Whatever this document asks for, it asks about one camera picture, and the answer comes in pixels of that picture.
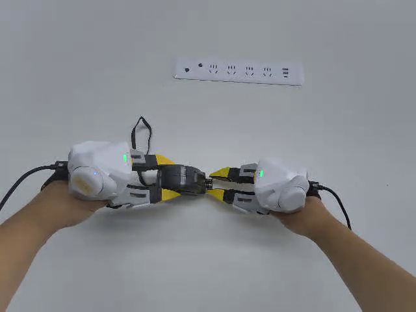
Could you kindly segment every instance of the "skin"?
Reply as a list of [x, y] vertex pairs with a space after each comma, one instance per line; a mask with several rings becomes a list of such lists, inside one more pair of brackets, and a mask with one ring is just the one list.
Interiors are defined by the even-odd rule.
[[[0, 311], [6, 310], [48, 238], [104, 205], [73, 198], [68, 184], [57, 181], [0, 225]], [[363, 311], [416, 311], [416, 278], [338, 222], [319, 199], [307, 198], [297, 213], [273, 215], [289, 230], [315, 242]]]
[[315, 197], [298, 213], [274, 213], [325, 253], [366, 312], [416, 311], [416, 278], [335, 219]]
[[46, 241], [58, 230], [86, 220], [103, 206], [104, 202], [75, 199], [66, 182], [56, 181], [0, 225], [0, 311], [6, 311]]

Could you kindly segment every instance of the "white plastic casing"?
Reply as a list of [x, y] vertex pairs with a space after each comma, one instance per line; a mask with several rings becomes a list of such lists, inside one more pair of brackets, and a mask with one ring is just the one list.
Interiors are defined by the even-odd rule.
[[304, 207], [308, 189], [306, 171], [292, 171], [277, 159], [259, 161], [254, 192], [262, 207], [272, 211], [293, 213]]
[[83, 142], [68, 156], [70, 192], [82, 200], [110, 200], [126, 188], [132, 164], [127, 142]]

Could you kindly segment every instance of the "white power strip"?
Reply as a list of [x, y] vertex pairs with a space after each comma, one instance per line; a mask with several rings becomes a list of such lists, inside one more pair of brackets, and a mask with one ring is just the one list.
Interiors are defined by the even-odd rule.
[[175, 65], [174, 77], [176, 79], [302, 86], [304, 70], [302, 64], [293, 62], [260, 63], [179, 58]]

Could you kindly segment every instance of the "white table surface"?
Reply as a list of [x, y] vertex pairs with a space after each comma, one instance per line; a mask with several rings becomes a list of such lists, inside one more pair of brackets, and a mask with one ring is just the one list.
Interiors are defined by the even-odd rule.
[[[2, 0], [1, 192], [77, 142], [127, 140], [143, 114], [152, 152], [207, 173], [262, 156], [305, 166], [339, 193], [356, 233], [415, 274], [415, 9], [405, 0]], [[177, 56], [302, 61], [305, 85], [176, 81]], [[0, 221], [47, 176], [26, 180]], [[103, 209], [61, 231], [9, 308], [358, 310], [312, 242], [208, 197]]]

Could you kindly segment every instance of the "black wire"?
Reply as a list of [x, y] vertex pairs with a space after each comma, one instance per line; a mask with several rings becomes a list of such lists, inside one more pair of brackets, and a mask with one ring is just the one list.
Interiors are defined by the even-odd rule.
[[344, 208], [344, 205], [343, 205], [341, 199], [339, 198], [339, 196], [337, 195], [337, 193], [335, 193], [329, 187], [324, 187], [322, 185], [318, 185], [318, 189], [319, 190], [325, 190], [325, 191], [331, 193], [333, 195], [333, 197], [335, 197], [335, 199], [337, 200], [339, 206], [341, 207], [341, 210], [343, 211], [343, 214], [344, 214], [344, 217], [345, 217], [345, 220], [346, 220], [346, 225], [348, 226], [349, 229], [351, 229], [350, 218], [348, 217], [348, 213], [346, 213], [346, 210]]
[[[149, 155], [150, 139], [151, 139], [152, 131], [151, 131], [151, 125], [148, 123], [148, 121], [143, 116], [140, 116], [140, 118], [138, 119], [136, 125], [131, 130], [131, 147], [134, 150], [136, 149], [136, 128], [137, 128], [137, 126], [139, 125], [140, 122], [143, 122], [143, 124], [149, 129], [148, 151], [146, 152], [146, 155]], [[138, 179], [139, 179], [140, 183], [142, 183], [145, 187], [152, 186], [152, 184], [147, 184], [144, 181], [142, 172], [137, 172], [137, 175], [138, 175]]]
[[148, 138], [148, 151], [146, 152], [146, 155], [149, 154], [149, 150], [150, 150], [150, 139], [151, 139], [151, 126], [148, 123], [148, 121], [146, 119], [144, 119], [143, 116], [140, 116], [140, 118], [138, 119], [136, 125], [133, 127], [133, 130], [131, 131], [131, 147], [135, 150], [136, 149], [136, 128], [139, 125], [140, 122], [143, 122], [143, 124], [146, 126], [146, 128], [149, 129], [149, 138]]
[[38, 168], [34, 168], [32, 170], [29, 170], [28, 172], [26, 172], [25, 174], [23, 174], [14, 184], [13, 186], [10, 188], [10, 190], [8, 190], [8, 192], [6, 193], [5, 197], [1, 200], [0, 202], [0, 210], [3, 208], [3, 206], [5, 205], [5, 203], [7, 202], [7, 200], [9, 199], [9, 197], [13, 194], [13, 192], [17, 189], [17, 187], [20, 185], [20, 183], [23, 182], [24, 179], [26, 179], [27, 177], [29, 177], [31, 174], [34, 174], [35, 172], [41, 171], [41, 170], [56, 170], [58, 168], [57, 165], [55, 164], [51, 164], [49, 166], [41, 166]]

